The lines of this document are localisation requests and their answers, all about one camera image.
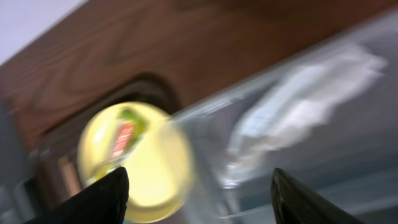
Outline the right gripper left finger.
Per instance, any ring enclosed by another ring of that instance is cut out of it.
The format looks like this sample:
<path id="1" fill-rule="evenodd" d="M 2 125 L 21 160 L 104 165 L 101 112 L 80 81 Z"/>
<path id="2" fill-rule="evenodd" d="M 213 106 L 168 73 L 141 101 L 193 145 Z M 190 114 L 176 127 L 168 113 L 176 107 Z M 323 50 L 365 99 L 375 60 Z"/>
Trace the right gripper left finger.
<path id="1" fill-rule="evenodd" d="M 122 224 L 128 191 L 127 171 L 118 167 L 61 206 L 25 224 Z"/>

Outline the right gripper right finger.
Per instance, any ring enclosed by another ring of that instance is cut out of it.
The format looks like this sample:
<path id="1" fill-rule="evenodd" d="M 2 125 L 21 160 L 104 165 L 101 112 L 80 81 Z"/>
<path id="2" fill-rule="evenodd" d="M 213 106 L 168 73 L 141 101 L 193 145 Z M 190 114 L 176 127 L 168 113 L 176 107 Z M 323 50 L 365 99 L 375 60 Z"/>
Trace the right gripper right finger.
<path id="1" fill-rule="evenodd" d="M 277 224 L 363 224 L 280 168 L 273 171 L 271 200 Z"/>

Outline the green red snack wrapper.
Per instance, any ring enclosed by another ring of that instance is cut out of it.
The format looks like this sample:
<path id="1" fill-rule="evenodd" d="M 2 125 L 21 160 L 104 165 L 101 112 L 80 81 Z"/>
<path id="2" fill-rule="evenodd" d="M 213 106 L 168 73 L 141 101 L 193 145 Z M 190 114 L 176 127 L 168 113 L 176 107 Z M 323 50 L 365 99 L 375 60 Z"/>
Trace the green red snack wrapper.
<path id="1" fill-rule="evenodd" d="M 129 108 L 120 109 L 105 160 L 93 169 L 86 185 L 94 184 L 120 167 L 146 133 L 147 125 L 148 122 L 137 111 Z"/>

